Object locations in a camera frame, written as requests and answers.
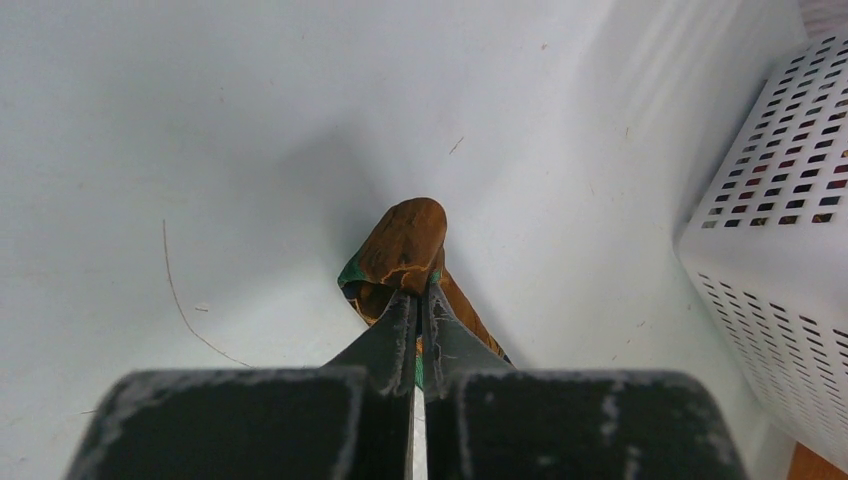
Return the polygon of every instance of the brown scratch on table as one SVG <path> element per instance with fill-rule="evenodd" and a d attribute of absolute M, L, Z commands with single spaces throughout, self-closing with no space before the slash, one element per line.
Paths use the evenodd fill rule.
<path fill-rule="evenodd" d="M 458 147 L 458 146 L 459 146 L 459 144 L 460 144 L 460 143 L 462 143 L 462 141 L 463 141 L 463 140 L 465 140 L 465 137 L 460 138 L 460 139 L 459 139 L 459 141 L 457 141 L 457 142 L 456 142 L 456 144 L 453 146 L 453 148 L 451 148 L 451 151 L 450 151 L 450 152 L 448 152 L 448 155 L 450 155 L 450 154 L 452 154 L 453 152 L 455 152 L 455 151 L 456 151 L 456 147 Z"/>
<path fill-rule="evenodd" d="M 162 219 L 162 244 L 165 247 L 165 270 L 168 273 L 168 285 L 171 286 L 171 293 L 174 295 L 174 303 L 177 304 L 177 310 L 179 310 L 180 317 L 182 317 L 183 323 L 185 324 L 186 328 L 188 328 L 188 331 L 191 332 L 192 335 L 197 337 L 198 340 L 205 343 L 209 348 L 218 352 L 221 356 L 223 356 L 223 357 L 225 357 L 229 360 L 232 360 L 233 362 L 238 363 L 240 365 L 244 365 L 245 367 L 253 368 L 251 365 L 248 365 L 248 364 L 242 362 L 241 360 L 237 360 L 237 359 L 227 355 L 223 350 L 221 350 L 218 347 L 216 347 L 215 345 L 212 345 L 211 343 L 209 343 L 205 338 L 201 337 L 197 332 L 195 332 L 194 328 L 192 328 L 191 324 L 188 323 L 188 319 L 186 318 L 185 313 L 183 312 L 183 307 L 180 305 L 180 300 L 179 300 L 179 298 L 177 298 L 177 290 L 176 290 L 176 288 L 174 288 L 174 280 L 171 277 L 171 260 L 170 260 L 170 257 L 168 256 L 168 231 L 165 227 L 165 219 L 164 218 Z"/>

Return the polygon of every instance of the white laundry basket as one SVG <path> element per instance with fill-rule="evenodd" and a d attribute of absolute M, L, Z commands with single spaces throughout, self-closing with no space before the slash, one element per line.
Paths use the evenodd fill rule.
<path fill-rule="evenodd" d="M 678 253 L 776 423 L 848 471 L 848 28 L 775 68 Z"/>

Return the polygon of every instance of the white table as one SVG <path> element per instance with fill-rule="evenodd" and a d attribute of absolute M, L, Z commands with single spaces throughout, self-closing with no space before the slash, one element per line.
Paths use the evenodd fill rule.
<path fill-rule="evenodd" d="M 60 475 L 130 370 L 239 367 L 163 219 L 198 334 L 318 365 L 363 329 L 336 274 L 417 195 L 518 366 L 689 372 L 785 475 L 672 244 L 792 0 L 158 3 L 0 7 L 0 477 Z"/>

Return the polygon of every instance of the wooden floor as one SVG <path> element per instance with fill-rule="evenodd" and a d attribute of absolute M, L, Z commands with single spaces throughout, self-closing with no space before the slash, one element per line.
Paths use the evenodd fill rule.
<path fill-rule="evenodd" d="M 787 480 L 848 480 L 848 473 L 834 467 L 799 443 L 795 447 Z"/>

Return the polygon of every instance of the cloth fold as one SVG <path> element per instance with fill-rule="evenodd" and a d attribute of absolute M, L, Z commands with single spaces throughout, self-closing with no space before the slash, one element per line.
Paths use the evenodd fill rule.
<path fill-rule="evenodd" d="M 374 325 L 396 290 L 421 296 L 427 282 L 438 283 L 457 319 L 490 350 L 509 362 L 495 338 L 445 268 L 447 216 L 430 198 L 413 198 L 390 208 L 362 247 L 347 262 L 338 284 L 368 326 Z M 419 335 L 415 383 L 423 383 Z"/>

